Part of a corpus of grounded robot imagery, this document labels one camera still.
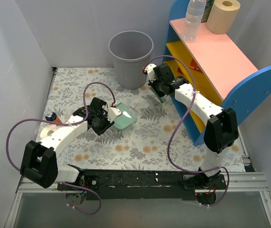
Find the green plastic dustpan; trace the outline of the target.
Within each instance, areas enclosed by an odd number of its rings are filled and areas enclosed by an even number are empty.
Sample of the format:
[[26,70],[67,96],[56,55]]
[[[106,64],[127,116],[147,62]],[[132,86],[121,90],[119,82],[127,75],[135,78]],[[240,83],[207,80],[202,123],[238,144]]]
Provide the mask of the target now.
[[[122,102],[117,103],[114,107],[117,107],[121,111],[121,115],[114,120],[114,127],[116,127],[117,129],[125,129],[137,121],[135,115],[129,109],[127,109]],[[124,111],[128,112],[132,116],[132,118],[124,116]]]

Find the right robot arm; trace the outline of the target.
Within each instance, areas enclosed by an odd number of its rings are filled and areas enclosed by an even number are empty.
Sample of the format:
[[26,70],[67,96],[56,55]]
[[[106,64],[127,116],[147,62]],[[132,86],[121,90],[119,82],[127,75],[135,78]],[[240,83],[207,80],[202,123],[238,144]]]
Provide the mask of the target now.
[[208,189],[215,184],[226,148],[238,139],[236,113],[232,108],[217,106],[199,92],[182,76],[174,77],[168,64],[149,64],[143,70],[149,77],[149,86],[162,98],[172,96],[194,112],[205,125],[204,143],[207,146],[205,160],[197,173],[199,185]]

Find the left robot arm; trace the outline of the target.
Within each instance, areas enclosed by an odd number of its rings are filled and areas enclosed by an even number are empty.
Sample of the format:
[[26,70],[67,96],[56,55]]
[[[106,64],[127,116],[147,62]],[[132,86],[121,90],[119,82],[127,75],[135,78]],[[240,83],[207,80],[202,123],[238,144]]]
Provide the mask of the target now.
[[119,115],[121,111],[117,107],[108,107],[105,101],[94,98],[90,105],[74,111],[65,126],[39,142],[30,141],[26,144],[19,171],[21,176],[43,188],[48,188],[53,183],[68,182],[72,189],[81,189],[84,178],[79,175],[79,168],[59,165],[58,156],[80,134],[89,129],[93,129],[97,135],[103,134],[114,125],[114,120]]

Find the green hand brush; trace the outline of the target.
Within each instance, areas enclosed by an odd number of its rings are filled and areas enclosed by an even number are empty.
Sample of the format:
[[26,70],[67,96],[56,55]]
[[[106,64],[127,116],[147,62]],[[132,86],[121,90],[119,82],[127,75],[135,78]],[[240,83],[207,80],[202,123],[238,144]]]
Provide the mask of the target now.
[[158,98],[158,100],[161,102],[161,103],[164,103],[166,101],[166,99],[164,97],[160,97],[157,92],[152,88],[150,87],[150,90],[153,92],[153,94]]

